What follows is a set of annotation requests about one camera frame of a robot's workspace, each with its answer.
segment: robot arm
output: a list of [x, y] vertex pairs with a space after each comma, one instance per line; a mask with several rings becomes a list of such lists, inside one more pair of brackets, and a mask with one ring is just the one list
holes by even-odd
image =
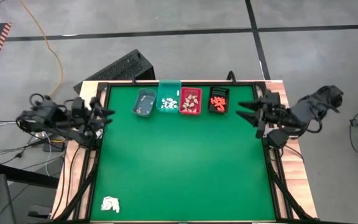
[[[42, 101], [33, 101], [35, 96]], [[104, 110], [95, 97], [89, 104], [90, 110], [80, 97], [65, 103], [69, 101], [72, 102], [70, 110], [65, 105], [56, 104], [49, 96], [35, 93], [30, 97], [31, 109], [23, 111], [16, 118], [16, 124], [27, 133], [45, 131], [75, 140], [87, 149], [98, 148], [99, 137], [96, 133], [112, 122], [106, 117], [114, 114], [114, 111]]]
[[[236, 111], [236, 113], [257, 127], [256, 138], [267, 136], [273, 147], [282, 147], [290, 136], [301, 136], [304, 132], [318, 133], [321, 131], [321, 120], [329, 109], [339, 113], [343, 92], [336, 86], [323, 86], [311, 95], [301, 98], [291, 108], [280, 102], [280, 95], [266, 90], [263, 97], [254, 101], [239, 102], [239, 105], [253, 112]], [[319, 129], [309, 130], [310, 121], [319, 123]], [[278, 129], [265, 132], [267, 123], [276, 124]]]

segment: gray floor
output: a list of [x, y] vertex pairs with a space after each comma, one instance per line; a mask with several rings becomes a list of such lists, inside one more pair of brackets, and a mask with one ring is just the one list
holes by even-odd
[[[240, 0], [25, 2], [47, 35], [250, 27]], [[252, 5], [258, 27], [358, 24], [358, 1], [255, 0]], [[40, 35], [17, 0], [0, 4], [0, 22], [13, 23], [11, 37]], [[291, 104], [323, 85], [337, 85], [345, 92], [341, 114], [331, 111], [322, 132], [306, 134], [300, 144], [318, 216], [358, 223], [358, 154], [350, 147], [348, 130], [349, 119], [358, 112], [358, 30], [261, 33], [260, 38], [270, 76], [284, 80]], [[251, 33], [50, 43], [65, 69], [56, 95], [60, 102], [75, 96], [74, 84], [133, 49], [150, 60], [158, 79], [223, 79], [229, 70], [238, 79], [263, 78]], [[58, 78], [57, 63], [44, 42], [6, 42], [0, 54], [0, 119], [14, 119], [30, 107], [31, 93], [49, 93]], [[5, 126], [0, 128], [0, 149], [21, 146], [28, 138], [14, 125]], [[354, 142], [358, 147], [358, 129]], [[0, 162], [11, 156], [1, 156]], [[25, 167], [47, 156], [40, 149], [28, 150], [8, 165]]]

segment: crumpled paper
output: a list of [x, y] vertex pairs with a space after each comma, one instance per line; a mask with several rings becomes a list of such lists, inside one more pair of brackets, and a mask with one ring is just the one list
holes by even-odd
[[116, 211], [116, 213], [119, 213], [118, 198], [113, 198], [110, 196], [103, 198], [101, 210], [102, 211], [113, 210]]

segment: green mat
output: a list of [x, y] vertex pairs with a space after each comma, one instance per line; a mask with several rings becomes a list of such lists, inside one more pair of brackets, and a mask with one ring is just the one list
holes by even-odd
[[[230, 89], [229, 112], [208, 112], [208, 86], [199, 116], [161, 113], [148, 118], [131, 109], [139, 89], [113, 86], [114, 120], [103, 139], [92, 221], [275, 220], [262, 143], [235, 114], [253, 100], [251, 86]], [[104, 197], [120, 212], [101, 211]]]

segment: black frame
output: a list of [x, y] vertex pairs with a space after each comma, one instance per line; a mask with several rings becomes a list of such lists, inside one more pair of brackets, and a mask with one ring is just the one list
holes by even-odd
[[[254, 94], [254, 98], [258, 98], [258, 90], [262, 91], [262, 93], [265, 92], [265, 90], [267, 89], [266, 87], [266, 83], [263, 81], [255, 81], [255, 82], [238, 82], [234, 76], [234, 74], [232, 72], [229, 72], [229, 75], [227, 76], [227, 80], [231, 80], [231, 82], [227, 82], [227, 81], [221, 81], [221, 82], [182, 82], [182, 86], [227, 86], [227, 85], [234, 85], [234, 86], [251, 86], [252, 87], [252, 91]], [[98, 84], [98, 89], [99, 86], [101, 87], [106, 87], [107, 91], [106, 91], [106, 97], [104, 98], [104, 105], [103, 107], [108, 108], [109, 106], [109, 97], [111, 94], [111, 89], [114, 86], [158, 86], [159, 82], [156, 81], [150, 81], [150, 82], [136, 82], [136, 81], [132, 81], [132, 82], [122, 82], [122, 83], [102, 83], [100, 82]], [[266, 169], [267, 169], [267, 175], [268, 175], [268, 181], [269, 181], [269, 187], [270, 187], [270, 193], [272, 194], [272, 205], [273, 205], [273, 209], [274, 209], [274, 214], [275, 214], [275, 219], [276, 221], [279, 219], [282, 219], [281, 213], [280, 213], [280, 207], [278, 205], [278, 197], [277, 197], [277, 191], [275, 188], [275, 183], [272, 180], [272, 178], [270, 177], [269, 174], [269, 162], [275, 162], [277, 167], [278, 167], [278, 173], [279, 173], [279, 178], [280, 180], [285, 183], [285, 176], [284, 176], [284, 172], [283, 172], [283, 164], [281, 161], [280, 156], [278, 156], [278, 152], [275, 151], [275, 157], [276, 160], [275, 161], [271, 161], [270, 160], [270, 154], [269, 154], [269, 150], [270, 148], [266, 145], [266, 142], [261, 140], [262, 142], [262, 149], [264, 150], [264, 156], [265, 156], [265, 165], [266, 165]], [[100, 154], [101, 152], [98, 151], [96, 158], [95, 158], [95, 163], [97, 164], [97, 166], [99, 166], [99, 160], [100, 160]], [[90, 154], [86, 154], [85, 155], [85, 162], [83, 165], [83, 170], [81, 171], [81, 178], [82, 175], [84, 173], [86, 173], [87, 168], [88, 168], [88, 161], [89, 161], [89, 156]], [[88, 197], [88, 201], [87, 201], [87, 205], [86, 205], [86, 213], [85, 213], [85, 220], [90, 220], [90, 216], [91, 216], [91, 210], [92, 210], [92, 201], [93, 201], [93, 195], [94, 195], [94, 188], [96, 185], [96, 179], [98, 177], [98, 171], [96, 169], [96, 175], [94, 180], [92, 181], [91, 185], [90, 185], [90, 189], [89, 189], [89, 197]], [[287, 202], [287, 200], [284, 198], [285, 200], [285, 208], [286, 208], [286, 213], [287, 213], [287, 217], [288, 218], [292, 218], [292, 210]]]

